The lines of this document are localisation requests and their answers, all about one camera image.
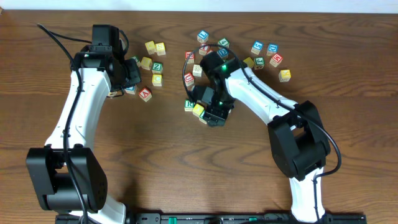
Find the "blue H block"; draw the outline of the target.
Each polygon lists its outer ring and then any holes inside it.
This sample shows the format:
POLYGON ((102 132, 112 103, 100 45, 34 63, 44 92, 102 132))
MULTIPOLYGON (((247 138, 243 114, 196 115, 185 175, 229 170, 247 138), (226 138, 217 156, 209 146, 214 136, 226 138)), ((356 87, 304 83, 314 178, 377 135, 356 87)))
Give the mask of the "blue H block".
POLYGON ((202 76, 202 72, 203 72, 203 70, 202 70, 200 65, 198 65, 198 64, 194 64, 193 65, 192 73, 193 73, 194 77, 201 77, 202 76))

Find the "yellow O block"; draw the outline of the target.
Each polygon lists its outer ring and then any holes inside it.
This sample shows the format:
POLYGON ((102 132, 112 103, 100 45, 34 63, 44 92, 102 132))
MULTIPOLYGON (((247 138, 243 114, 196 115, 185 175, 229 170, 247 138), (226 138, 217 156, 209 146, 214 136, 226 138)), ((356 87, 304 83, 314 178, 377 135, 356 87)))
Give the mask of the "yellow O block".
POLYGON ((196 117, 200 117, 200 115, 205 111, 205 108, 200 105, 200 104, 195 104, 195 106, 192 109, 192 113, 193 115, 195 115, 196 117))

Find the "green B block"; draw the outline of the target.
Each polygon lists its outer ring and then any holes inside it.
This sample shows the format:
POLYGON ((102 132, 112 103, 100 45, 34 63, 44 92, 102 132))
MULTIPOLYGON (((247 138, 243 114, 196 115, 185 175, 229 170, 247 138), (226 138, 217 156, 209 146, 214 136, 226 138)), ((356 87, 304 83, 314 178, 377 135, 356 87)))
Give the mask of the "green B block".
POLYGON ((207 124, 207 121, 204 119, 204 115, 205 115, 205 112, 203 111, 203 112, 201 113, 201 115, 199 116, 199 120, 200 120, 202 123, 207 124))

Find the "green R block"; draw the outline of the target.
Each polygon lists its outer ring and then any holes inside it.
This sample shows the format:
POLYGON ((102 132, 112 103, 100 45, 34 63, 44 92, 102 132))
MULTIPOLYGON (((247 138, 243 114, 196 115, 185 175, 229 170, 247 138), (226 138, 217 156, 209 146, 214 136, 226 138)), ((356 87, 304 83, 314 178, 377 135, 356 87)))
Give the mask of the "green R block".
POLYGON ((193 111, 195 103, 190 100, 184 101, 184 111, 193 111))

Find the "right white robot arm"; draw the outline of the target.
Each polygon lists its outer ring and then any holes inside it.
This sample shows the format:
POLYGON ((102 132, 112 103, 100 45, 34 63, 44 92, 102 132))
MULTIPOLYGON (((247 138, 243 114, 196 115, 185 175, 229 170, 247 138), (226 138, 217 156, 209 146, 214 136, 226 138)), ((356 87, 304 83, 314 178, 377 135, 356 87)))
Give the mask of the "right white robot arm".
POLYGON ((273 160, 289 178, 292 215, 298 222, 319 222, 325 216, 320 179, 331 137, 316 106, 278 94, 237 59, 208 57, 200 65, 214 87, 204 115, 208 125, 224 125, 236 100, 260 117, 268 128, 273 160))

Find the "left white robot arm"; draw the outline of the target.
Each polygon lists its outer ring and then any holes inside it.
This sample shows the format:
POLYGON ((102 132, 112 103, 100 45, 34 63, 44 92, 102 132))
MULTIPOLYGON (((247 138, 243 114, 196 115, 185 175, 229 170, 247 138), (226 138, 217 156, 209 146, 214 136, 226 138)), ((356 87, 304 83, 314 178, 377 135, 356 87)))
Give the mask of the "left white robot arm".
POLYGON ((93 149, 105 99, 139 83, 139 68, 135 60, 111 53, 78 52, 71 69, 70 91, 53 133, 26 157, 39 205, 57 212, 57 223, 130 223, 127 206, 108 195, 93 149))

